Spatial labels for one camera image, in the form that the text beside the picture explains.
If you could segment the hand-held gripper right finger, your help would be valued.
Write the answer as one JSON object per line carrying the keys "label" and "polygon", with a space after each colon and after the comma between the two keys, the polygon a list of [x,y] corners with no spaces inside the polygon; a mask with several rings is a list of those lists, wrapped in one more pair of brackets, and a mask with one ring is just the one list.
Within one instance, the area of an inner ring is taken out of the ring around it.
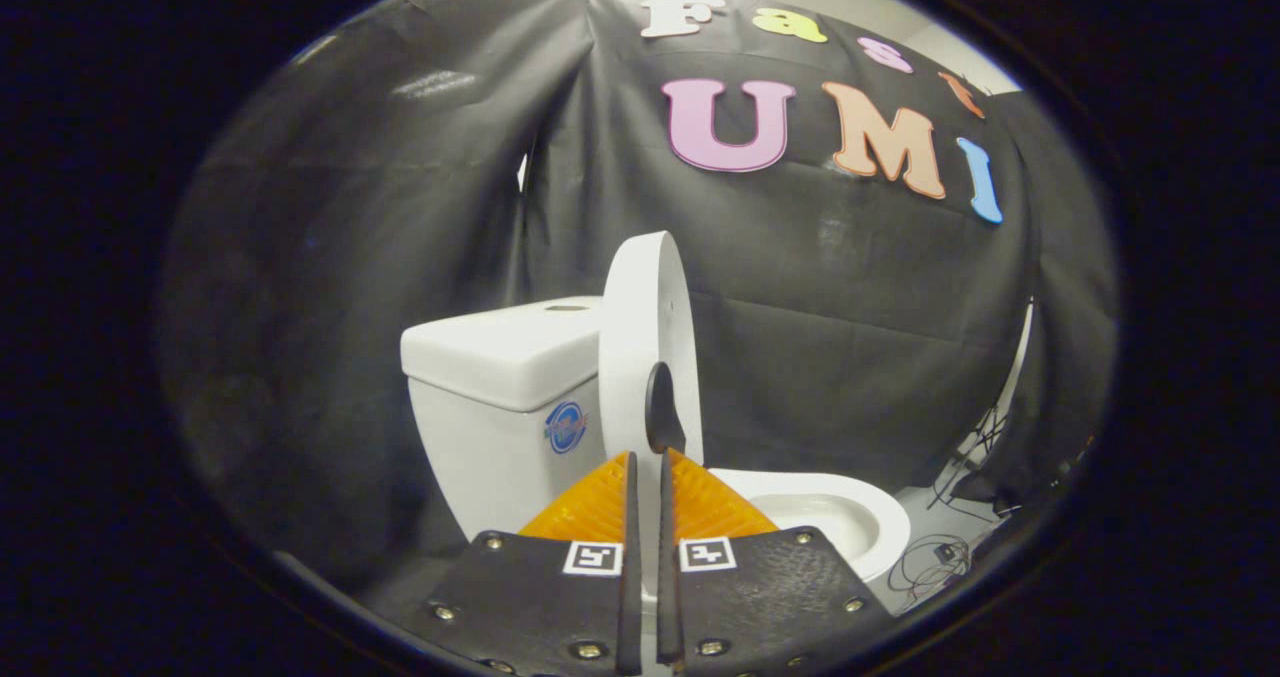
{"label": "hand-held gripper right finger", "polygon": [[660,664],[677,676],[823,676],[868,663],[892,627],[819,529],[750,525],[707,468],[663,454]]}

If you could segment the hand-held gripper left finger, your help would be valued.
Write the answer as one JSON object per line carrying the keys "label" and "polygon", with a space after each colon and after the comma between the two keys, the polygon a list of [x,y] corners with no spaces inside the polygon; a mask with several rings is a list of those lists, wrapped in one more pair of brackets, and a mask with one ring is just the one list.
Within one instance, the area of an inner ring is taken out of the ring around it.
{"label": "hand-held gripper left finger", "polygon": [[608,459],[518,532],[481,531],[420,612],[429,642],[512,676],[643,672],[637,459]]}

